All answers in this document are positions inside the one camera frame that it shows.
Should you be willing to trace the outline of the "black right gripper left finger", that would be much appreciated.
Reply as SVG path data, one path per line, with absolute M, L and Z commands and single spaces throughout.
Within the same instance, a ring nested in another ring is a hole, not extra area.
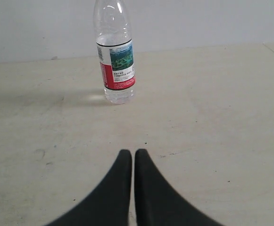
M 132 155 L 120 150 L 93 191 L 49 226 L 127 226 L 132 184 Z

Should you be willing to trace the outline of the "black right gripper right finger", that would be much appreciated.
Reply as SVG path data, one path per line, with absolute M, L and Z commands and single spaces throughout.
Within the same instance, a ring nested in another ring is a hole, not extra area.
M 146 149 L 139 149 L 135 153 L 134 198 L 139 226 L 221 225 L 173 189 Z

